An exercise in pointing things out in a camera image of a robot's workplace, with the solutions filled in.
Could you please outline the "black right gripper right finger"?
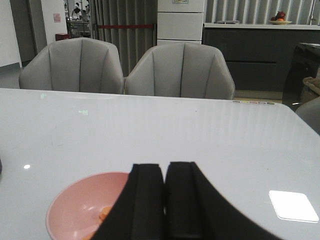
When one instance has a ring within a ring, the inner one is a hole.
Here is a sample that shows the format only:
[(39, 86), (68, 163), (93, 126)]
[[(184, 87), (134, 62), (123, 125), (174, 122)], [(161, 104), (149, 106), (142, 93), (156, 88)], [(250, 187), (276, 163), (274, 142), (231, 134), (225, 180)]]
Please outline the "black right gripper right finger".
[(169, 240), (276, 240), (236, 209), (195, 162), (171, 162), (165, 177)]

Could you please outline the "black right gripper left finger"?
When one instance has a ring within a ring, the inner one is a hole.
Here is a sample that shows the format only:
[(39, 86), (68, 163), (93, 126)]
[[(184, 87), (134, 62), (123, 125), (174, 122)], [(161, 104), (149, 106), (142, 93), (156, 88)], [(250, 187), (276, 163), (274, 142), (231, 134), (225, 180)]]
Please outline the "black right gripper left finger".
[(164, 181), (158, 164), (134, 164), (93, 240), (163, 240)]

